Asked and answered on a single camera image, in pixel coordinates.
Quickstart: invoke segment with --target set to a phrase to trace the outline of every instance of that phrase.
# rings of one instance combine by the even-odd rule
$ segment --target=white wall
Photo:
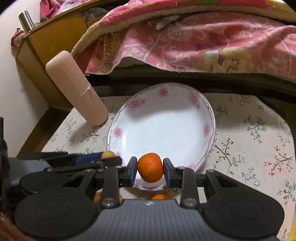
[[[46,101],[20,66],[10,47],[11,37],[21,28],[18,15],[27,10],[40,19],[40,0],[17,0],[0,16],[0,116],[4,117],[4,139],[8,155],[16,156],[48,109]]]

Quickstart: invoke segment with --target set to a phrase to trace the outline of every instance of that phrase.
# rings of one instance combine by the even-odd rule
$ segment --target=small figurine
[[[14,36],[11,38],[11,47],[18,46],[21,43],[23,35],[25,35],[25,31],[21,30],[20,28],[17,28],[17,31],[15,32]]]

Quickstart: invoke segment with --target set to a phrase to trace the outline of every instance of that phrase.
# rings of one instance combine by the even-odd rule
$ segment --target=mandarin orange
[[[138,172],[148,183],[159,181],[163,176],[163,164],[156,153],[147,153],[138,160]]]
[[[156,194],[151,199],[153,199],[153,200],[162,200],[162,199],[171,199],[171,197],[166,195],[166,194]]]
[[[96,202],[96,203],[100,202],[100,200],[101,200],[101,195],[102,195],[102,192],[101,192],[101,191],[97,191],[97,192],[96,192],[96,195],[95,195],[95,197],[94,197],[94,202]],[[122,196],[119,194],[119,202],[122,203],[122,200],[123,200],[123,198],[122,198]]]

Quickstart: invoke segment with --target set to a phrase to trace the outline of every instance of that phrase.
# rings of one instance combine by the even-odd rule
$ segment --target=wooden cabinet
[[[86,32],[90,22],[84,21],[81,12],[92,7],[115,7],[124,3],[116,0],[89,1],[50,18],[23,37],[16,61],[33,81],[50,107],[63,110],[72,107],[46,73],[45,65],[62,50],[71,52],[74,45]]]

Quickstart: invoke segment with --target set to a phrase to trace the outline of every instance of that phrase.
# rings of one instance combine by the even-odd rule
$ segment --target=blue gripper pad
[[[163,174],[165,176],[165,182],[168,187],[172,186],[172,178],[170,176],[171,169],[174,169],[174,166],[168,158],[165,158],[163,160]]]
[[[103,152],[97,152],[93,154],[88,154],[88,155],[82,155],[77,158],[76,160],[76,165],[83,165],[83,164],[88,164],[91,161],[99,161],[101,160]]]
[[[136,157],[131,157],[130,161],[127,164],[127,168],[130,169],[131,176],[130,176],[130,186],[132,187],[135,184],[135,179],[137,175],[137,158]]]

